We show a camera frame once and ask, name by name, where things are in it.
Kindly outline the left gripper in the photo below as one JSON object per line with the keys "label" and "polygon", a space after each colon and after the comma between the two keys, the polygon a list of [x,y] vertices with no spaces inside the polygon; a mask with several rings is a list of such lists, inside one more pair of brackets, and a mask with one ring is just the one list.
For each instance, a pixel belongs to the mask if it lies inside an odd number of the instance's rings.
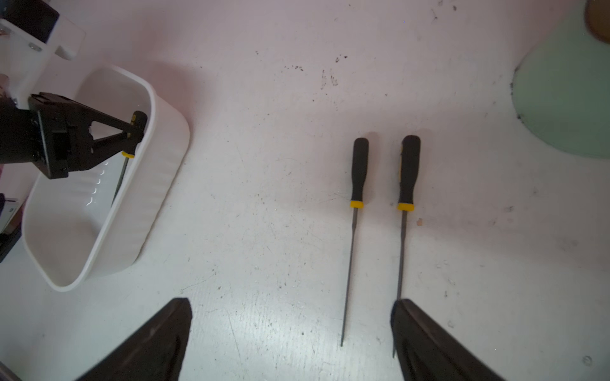
{"label": "left gripper", "polygon": [[[28,104],[23,110],[11,99],[1,99],[1,163],[32,163],[49,179],[66,178],[123,151],[136,151],[143,139],[142,127],[64,96],[39,93],[31,95]],[[93,140],[93,122],[127,135]]]}

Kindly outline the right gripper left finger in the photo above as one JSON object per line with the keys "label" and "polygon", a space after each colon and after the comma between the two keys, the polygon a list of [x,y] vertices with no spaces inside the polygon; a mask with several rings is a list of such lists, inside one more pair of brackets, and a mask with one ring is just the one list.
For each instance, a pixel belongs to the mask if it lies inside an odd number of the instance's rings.
{"label": "right gripper left finger", "polygon": [[191,323],[189,300],[172,299],[80,379],[178,380]]}

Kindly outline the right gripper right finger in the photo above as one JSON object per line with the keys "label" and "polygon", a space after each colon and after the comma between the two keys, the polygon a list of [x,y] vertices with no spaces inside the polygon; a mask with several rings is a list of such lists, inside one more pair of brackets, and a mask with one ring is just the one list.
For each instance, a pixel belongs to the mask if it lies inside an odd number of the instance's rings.
{"label": "right gripper right finger", "polygon": [[405,380],[501,380],[410,299],[395,301],[390,325]]}

